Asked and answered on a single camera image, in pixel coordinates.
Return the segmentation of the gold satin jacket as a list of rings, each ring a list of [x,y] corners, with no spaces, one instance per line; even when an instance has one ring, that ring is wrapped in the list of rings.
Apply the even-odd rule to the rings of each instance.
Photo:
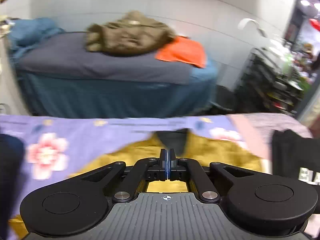
[[[238,132],[222,128],[213,131],[216,135],[210,138],[201,137],[187,129],[158,131],[116,152],[91,157],[77,171],[68,172],[64,177],[71,178],[118,160],[131,166],[139,159],[159,156],[161,148],[173,148],[180,158],[195,159],[203,166],[217,161],[253,171],[264,171],[262,159],[250,152]],[[39,142],[30,144],[26,148],[25,161],[31,168],[32,181],[49,184],[54,174],[70,169],[71,165],[84,159],[79,153],[74,157],[66,155],[70,149],[68,140],[57,138],[55,133],[44,133]]]

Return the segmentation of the pink dotted blanket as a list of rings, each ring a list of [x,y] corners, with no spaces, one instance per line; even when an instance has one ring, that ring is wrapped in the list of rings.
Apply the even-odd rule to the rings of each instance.
[[[263,171],[269,174],[273,174],[272,135],[274,131],[290,129],[301,137],[314,138],[306,126],[284,114],[231,114],[228,117],[247,143],[249,151],[263,159]]]

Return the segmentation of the purple floral bed sheet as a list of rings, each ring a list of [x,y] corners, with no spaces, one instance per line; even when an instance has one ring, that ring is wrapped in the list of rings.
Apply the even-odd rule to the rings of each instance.
[[[70,169],[54,174],[49,179],[49,184],[66,179],[65,174],[77,171],[91,157],[97,157],[100,153],[116,152],[127,144],[147,139],[152,133],[187,129],[201,137],[210,138],[216,135],[213,131],[215,128],[240,134],[230,118],[223,115],[168,119],[61,119],[47,116],[1,116],[1,132],[22,140],[25,150],[30,144],[39,142],[44,133],[55,133],[57,138],[65,138],[70,143],[71,149],[66,155],[74,157],[79,153],[84,156],[83,160],[71,165]],[[24,157],[17,194],[14,197],[14,207],[9,219],[9,239],[20,239],[26,234],[20,218],[22,199],[35,189],[49,184],[32,181],[31,168]]]

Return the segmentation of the black folded garment right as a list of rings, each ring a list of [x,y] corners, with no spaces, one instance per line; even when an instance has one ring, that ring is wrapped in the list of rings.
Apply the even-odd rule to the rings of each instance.
[[[287,129],[272,135],[272,172],[277,183],[262,190],[267,201],[297,209],[297,215],[319,214],[319,140]]]

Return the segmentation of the orange cloth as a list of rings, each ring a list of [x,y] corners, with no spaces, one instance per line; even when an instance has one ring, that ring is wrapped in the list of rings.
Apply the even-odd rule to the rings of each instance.
[[[159,49],[155,59],[165,62],[182,62],[197,68],[206,67],[206,53],[202,44],[177,36],[172,42]]]

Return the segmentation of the olive brown garment pile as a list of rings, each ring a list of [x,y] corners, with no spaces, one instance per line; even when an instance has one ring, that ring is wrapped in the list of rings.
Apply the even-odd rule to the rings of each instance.
[[[134,56],[157,50],[175,37],[175,31],[165,23],[131,11],[116,21],[90,25],[85,48],[90,52]]]

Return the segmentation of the black knit garment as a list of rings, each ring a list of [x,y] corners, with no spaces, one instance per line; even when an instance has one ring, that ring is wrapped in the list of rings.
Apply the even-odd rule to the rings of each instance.
[[[24,143],[1,134],[1,239],[6,239],[16,180],[24,159]]]

